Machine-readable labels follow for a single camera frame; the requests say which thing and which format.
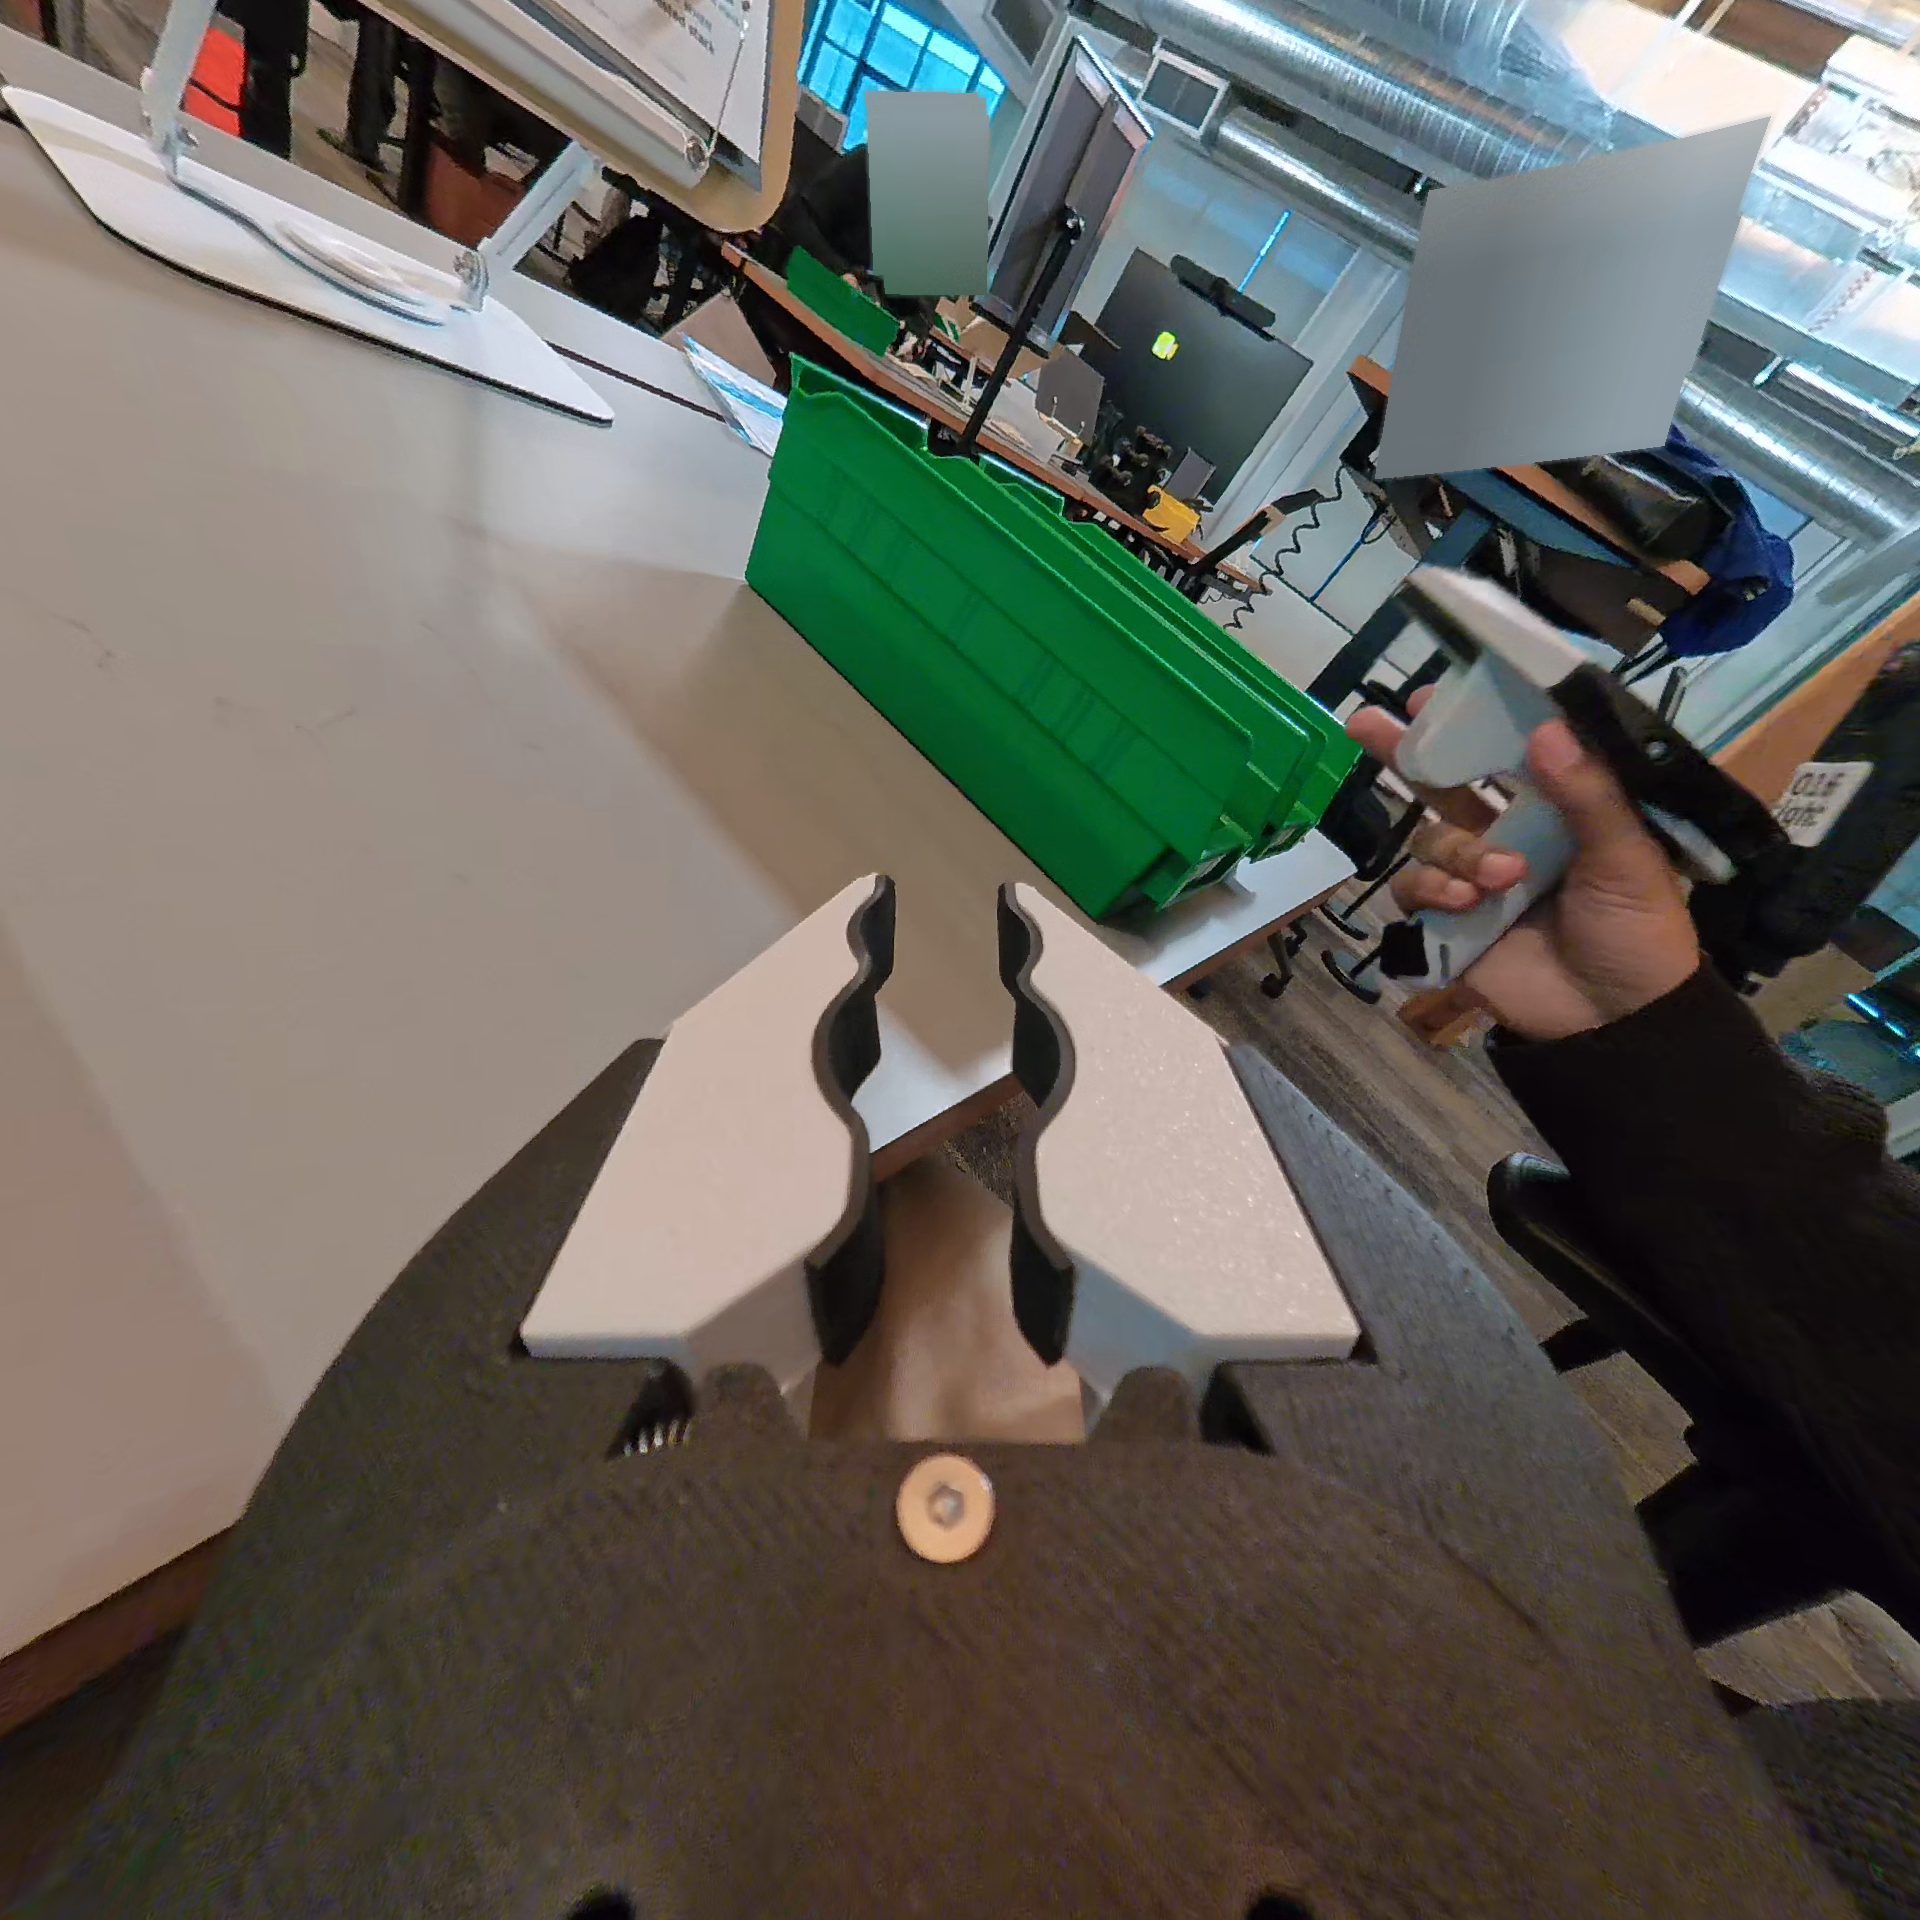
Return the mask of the black office chair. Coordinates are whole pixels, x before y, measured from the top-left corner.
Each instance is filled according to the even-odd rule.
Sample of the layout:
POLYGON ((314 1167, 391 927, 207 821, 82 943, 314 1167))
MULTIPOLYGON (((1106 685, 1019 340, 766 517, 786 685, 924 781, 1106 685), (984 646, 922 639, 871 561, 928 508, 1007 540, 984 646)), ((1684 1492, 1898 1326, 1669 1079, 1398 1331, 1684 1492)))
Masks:
POLYGON ((1646 1285, 1603 1244, 1564 1167, 1514 1154, 1493 1166, 1486 1207, 1502 1242, 1575 1310, 1575 1319, 1542 1342, 1542 1356, 1559 1377, 1629 1358, 1682 1403, 1715 1393, 1708 1363, 1654 1311, 1646 1285))

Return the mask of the clear bag of papers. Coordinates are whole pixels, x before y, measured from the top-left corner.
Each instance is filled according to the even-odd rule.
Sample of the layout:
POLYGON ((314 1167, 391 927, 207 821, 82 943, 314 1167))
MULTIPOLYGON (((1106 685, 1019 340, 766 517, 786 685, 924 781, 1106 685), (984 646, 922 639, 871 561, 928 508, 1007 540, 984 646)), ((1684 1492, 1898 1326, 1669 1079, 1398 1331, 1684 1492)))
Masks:
POLYGON ((685 340, 682 351, 732 421, 733 431, 773 459, 781 439, 786 398, 702 342, 685 340))

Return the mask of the person's right hand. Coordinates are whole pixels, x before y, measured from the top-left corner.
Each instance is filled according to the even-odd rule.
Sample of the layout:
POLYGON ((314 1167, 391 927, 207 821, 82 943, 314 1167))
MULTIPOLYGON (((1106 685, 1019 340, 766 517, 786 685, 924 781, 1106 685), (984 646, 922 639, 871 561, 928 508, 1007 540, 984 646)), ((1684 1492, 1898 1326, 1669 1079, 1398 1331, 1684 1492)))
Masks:
MULTIPOLYGON (((1517 1038, 1554 1043, 1675 991, 1701 954, 1666 853, 1564 719, 1531 733, 1526 780, 1575 850, 1557 891, 1456 975, 1456 989, 1517 1038)), ((1411 863, 1390 885, 1400 915, 1467 911, 1526 881, 1524 854, 1495 847, 1491 813, 1470 788, 1415 788, 1435 822, 1413 835, 1411 863)))

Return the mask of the white printed sign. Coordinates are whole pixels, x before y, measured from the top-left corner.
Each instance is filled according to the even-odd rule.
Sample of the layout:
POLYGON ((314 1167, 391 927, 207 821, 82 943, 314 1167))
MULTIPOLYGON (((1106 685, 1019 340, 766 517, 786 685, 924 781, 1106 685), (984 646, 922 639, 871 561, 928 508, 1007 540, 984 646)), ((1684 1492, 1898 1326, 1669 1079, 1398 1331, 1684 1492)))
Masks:
POLYGON ((1772 818, 1794 847, 1818 847, 1863 793, 1871 759, 1804 759, 1772 806, 1772 818))

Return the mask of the white document stand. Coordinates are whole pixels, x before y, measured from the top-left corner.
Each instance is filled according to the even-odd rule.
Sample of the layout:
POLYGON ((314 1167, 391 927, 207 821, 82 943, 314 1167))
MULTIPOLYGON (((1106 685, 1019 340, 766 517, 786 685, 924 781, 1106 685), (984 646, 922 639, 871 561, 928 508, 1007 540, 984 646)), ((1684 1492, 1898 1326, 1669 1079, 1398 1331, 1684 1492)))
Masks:
POLYGON ((314 321, 589 425, 610 406, 563 367, 503 297, 508 277, 600 169, 698 226, 741 234, 776 209, 797 123, 805 7, 770 10, 759 181, 715 159, 648 91, 587 59, 510 3, 375 3, 429 54, 455 61, 563 132, 554 158, 447 270, 379 245, 282 191, 195 155, 182 91, 214 4, 168 4, 140 76, 138 130, 4 82, 4 108, 109 236, 231 295, 314 321))

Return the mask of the grey pole-mounted monitor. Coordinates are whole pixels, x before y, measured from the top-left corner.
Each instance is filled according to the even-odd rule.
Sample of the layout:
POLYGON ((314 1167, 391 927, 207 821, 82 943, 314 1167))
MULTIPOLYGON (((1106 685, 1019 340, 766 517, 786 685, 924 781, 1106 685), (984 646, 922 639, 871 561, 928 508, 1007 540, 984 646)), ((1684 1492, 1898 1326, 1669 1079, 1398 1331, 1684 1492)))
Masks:
POLYGON ((1112 61, 1072 34, 995 188, 981 318, 1051 351, 1151 134, 1112 61))

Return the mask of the printed instruction sheet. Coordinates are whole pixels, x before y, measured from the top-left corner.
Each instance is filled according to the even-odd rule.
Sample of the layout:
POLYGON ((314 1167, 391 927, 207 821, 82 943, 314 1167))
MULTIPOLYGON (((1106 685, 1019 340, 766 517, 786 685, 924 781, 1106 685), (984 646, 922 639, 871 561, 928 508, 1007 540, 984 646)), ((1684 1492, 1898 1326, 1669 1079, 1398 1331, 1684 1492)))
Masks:
POLYGON ((648 91, 726 169, 762 179, 768 4, 519 3, 519 11, 648 91))

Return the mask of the black monitor pole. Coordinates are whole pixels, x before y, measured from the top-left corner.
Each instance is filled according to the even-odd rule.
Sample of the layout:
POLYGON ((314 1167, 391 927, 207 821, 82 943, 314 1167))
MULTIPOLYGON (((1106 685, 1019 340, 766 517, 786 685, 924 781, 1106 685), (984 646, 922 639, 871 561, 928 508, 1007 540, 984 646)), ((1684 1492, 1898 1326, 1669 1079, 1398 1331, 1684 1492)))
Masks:
POLYGON ((1015 321, 1010 321, 1003 329, 1003 346, 979 391, 966 423, 963 427, 932 427, 928 431, 928 451, 940 458, 976 459, 979 443, 982 441, 984 427, 992 418, 992 406, 1013 378, 1018 356, 1026 347, 1026 339, 1034 333, 1036 321, 1047 303, 1051 287, 1066 271, 1066 263, 1072 255, 1083 228, 1086 222, 1082 212, 1070 203, 1054 211, 1045 259, 1026 286, 1024 302, 1019 303, 1015 321))

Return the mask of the grey desk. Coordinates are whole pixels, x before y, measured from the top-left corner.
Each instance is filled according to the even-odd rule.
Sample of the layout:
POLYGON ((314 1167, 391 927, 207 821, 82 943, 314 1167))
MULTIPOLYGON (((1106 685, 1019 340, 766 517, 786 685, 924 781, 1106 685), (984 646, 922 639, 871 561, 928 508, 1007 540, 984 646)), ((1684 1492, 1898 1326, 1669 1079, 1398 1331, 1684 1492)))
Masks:
POLYGON ((898 886, 879 1167, 992 1114, 1034 867, 746 588, 766 459, 182 277, 4 125, 4 1657, 195 1607, 379 1292, 618 1053, 898 886))

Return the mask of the person's right forearm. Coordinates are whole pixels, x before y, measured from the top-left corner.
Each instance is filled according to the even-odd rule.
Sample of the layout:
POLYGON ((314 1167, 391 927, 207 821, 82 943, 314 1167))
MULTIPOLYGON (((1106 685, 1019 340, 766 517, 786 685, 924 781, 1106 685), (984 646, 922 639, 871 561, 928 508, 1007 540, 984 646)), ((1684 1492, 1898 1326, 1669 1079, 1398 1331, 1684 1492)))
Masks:
POLYGON ((1917 1185, 1863 1092, 1698 965, 1566 1039, 1487 1039, 1620 1267, 1708 1363, 1639 1503, 1698 1643, 1837 1593, 1916 1633, 1917 1185))

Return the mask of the small green bin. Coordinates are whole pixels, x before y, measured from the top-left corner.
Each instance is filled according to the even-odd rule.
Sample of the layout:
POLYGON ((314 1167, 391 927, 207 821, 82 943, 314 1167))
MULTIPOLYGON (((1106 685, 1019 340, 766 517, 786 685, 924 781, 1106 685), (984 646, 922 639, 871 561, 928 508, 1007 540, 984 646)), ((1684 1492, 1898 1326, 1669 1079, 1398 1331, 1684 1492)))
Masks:
POLYGON ((887 354, 896 347, 902 332, 901 318, 844 275, 829 271, 805 247, 790 250, 783 263, 783 286, 812 318, 863 351, 887 354))

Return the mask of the large black television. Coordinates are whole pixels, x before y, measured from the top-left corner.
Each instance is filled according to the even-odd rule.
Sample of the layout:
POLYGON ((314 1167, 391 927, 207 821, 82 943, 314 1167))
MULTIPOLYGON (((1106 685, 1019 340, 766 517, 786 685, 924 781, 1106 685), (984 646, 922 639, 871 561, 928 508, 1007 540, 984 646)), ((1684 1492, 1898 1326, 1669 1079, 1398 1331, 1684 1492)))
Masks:
POLYGON ((1093 325, 1083 361, 1119 423, 1175 458, 1208 465, 1219 487, 1255 455, 1311 370, 1275 325, 1263 339, 1221 318, 1143 250, 1126 259, 1093 325))

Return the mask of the silver spiral duct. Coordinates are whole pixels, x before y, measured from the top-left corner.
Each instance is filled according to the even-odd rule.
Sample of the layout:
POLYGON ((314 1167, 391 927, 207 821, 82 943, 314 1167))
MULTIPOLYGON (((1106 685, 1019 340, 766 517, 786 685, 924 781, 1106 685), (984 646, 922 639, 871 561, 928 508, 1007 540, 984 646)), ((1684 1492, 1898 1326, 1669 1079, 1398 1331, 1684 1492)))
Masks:
POLYGON ((1684 381, 1674 423, 1720 467, 1854 547, 1916 525, 1914 474, 1720 367, 1698 367, 1684 381))

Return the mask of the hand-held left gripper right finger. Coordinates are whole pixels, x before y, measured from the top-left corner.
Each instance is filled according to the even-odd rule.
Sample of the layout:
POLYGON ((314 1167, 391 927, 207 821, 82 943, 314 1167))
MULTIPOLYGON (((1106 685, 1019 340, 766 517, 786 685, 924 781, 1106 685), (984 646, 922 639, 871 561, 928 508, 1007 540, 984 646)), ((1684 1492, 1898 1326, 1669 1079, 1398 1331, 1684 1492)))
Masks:
POLYGON ((1015 1323, 1106 1402, 1162 1370, 1343 1363, 1359 1319, 1219 1034, 1036 886, 996 898, 1013 1070, 1015 1323))

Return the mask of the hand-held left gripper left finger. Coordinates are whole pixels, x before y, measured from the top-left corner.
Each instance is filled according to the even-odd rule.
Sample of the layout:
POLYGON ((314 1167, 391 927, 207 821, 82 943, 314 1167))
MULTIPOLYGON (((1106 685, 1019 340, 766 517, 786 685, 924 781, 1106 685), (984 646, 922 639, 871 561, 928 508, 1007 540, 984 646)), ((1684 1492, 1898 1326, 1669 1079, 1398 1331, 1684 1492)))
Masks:
POLYGON ((845 1361, 882 1289, 872 1149, 896 885, 853 881, 667 1029, 519 1326, 541 1361, 845 1361))

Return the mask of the blue jacket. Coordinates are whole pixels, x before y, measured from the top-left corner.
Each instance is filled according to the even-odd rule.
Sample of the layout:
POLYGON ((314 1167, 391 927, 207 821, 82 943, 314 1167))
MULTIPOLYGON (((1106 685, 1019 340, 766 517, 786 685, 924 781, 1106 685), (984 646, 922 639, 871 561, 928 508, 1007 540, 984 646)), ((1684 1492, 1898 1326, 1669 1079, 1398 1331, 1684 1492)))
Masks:
POLYGON ((1708 583, 1666 618, 1660 636, 1677 660, 1728 657, 1791 606, 1791 547, 1764 525, 1740 475, 1679 423, 1669 427, 1664 459, 1702 489, 1723 525, 1693 558, 1708 583))

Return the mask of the black webcam bar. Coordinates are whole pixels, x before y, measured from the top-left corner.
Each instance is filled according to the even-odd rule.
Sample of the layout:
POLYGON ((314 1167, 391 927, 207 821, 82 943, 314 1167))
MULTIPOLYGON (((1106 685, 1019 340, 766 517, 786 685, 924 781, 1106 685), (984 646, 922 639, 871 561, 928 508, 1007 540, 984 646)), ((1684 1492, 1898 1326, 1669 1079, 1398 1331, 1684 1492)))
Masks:
POLYGON ((1167 270, 1175 277, 1175 281, 1179 281, 1182 287, 1187 287, 1187 293, 1208 303, 1221 318, 1234 321, 1244 329, 1261 333, 1263 339, 1272 337, 1272 309, 1263 307, 1258 299, 1251 299, 1245 291, 1236 284, 1228 281, 1221 275, 1213 275, 1197 260, 1179 253, 1172 255, 1167 270))

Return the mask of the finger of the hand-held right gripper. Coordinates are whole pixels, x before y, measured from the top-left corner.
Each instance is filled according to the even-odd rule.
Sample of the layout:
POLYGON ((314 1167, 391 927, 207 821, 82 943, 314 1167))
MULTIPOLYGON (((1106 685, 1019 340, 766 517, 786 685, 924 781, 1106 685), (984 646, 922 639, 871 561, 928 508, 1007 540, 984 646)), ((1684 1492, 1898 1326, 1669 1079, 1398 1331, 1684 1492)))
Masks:
POLYGON ((1415 567, 1398 585, 1398 601, 1447 660, 1435 701, 1445 691, 1464 698, 1470 689, 1511 701, 1544 699, 1581 665, 1592 665, 1581 639, 1460 567, 1415 567))

